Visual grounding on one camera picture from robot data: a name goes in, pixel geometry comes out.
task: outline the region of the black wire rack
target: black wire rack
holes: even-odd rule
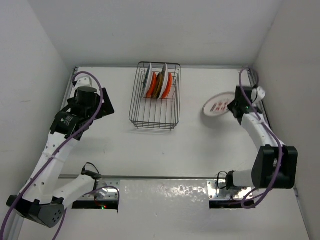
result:
[[[164,62],[151,62],[152,71],[158,75]],[[139,62],[130,106],[129,119],[138,129],[171,131],[180,120],[180,81],[181,66],[177,63],[166,63],[172,74],[172,86],[169,95],[164,99],[142,97],[143,85],[150,62]]]

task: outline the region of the metal wire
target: metal wire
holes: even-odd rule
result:
[[[152,62],[152,71],[162,71],[164,62]],[[164,99],[142,97],[144,80],[150,62],[138,64],[133,85],[129,119],[138,129],[171,131],[180,120],[180,81],[181,66],[167,63],[168,72],[172,74],[172,86],[169,95]]]

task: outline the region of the robotic arm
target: robotic arm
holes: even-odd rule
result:
[[[81,140],[83,133],[89,129],[92,123],[87,124],[87,127],[84,126],[96,114],[101,101],[97,90],[91,87],[91,80],[88,76],[81,78],[74,85],[76,89],[74,97],[68,99],[67,106],[56,114],[41,158],[20,193],[25,190],[50,158],[53,158],[53,161],[42,171],[14,206],[22,217],[49,228],[58,224],[68,206],[81,196],[93,191],[97,180],[101,178],[98,173],[83,170],[74,181],[55,190],[70,152]],[[115,112],[105,88],[102,88],[102,93],[104,103],[94,121]],[[75,135],[55,154],[57,148],[79,130],[79,134]],[[17,195],[11,195],[7,200],[7,206],[11,207],[17,198]]]
[[[265,96],[265,91],[261,87],[245,86],[243,89],[246,96],[254,103],[259,102]],[[273,132],[270,130],[261,111],[256,108],[261,120],[258,119],[239,86],[236,87],[235,99],[228,105],[228,109],[233,113],[239,124],[249,133],[258,150],[258,154],[252,169],[228,172],[225,179],[226,189],[234,187],[266,189],[278,164],[279,147],[271,134]],[[280,141],[280,144],[282,146],[282,161],[272,188],[291,189],[295,185],[298,151],[293,146],[286,146],[282,141]]]

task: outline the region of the wall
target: wall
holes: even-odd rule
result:
[[[296,184],[311,239],[320,239],[319,10],[318,0],[285,0],[255,63],[274,131],[299,152]]]
[[[0,45],[2,223],[9,195],[20,190],[41,156],[70,72],[26,0],[1,1]]]
[[[29,0],[69,67],[252,64],[282,0]]]

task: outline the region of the gray wall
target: gray wall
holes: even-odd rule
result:
[[[282,0],[29,0],[69,67],[245,65]]]
[[[255,63],[273,129],[299,152],[296,184],[312,239],[320,239],[319,11],[318,0],[285,0]]]
[[[69,72],[27,0],[0,7],[0,222],[35,168]]]

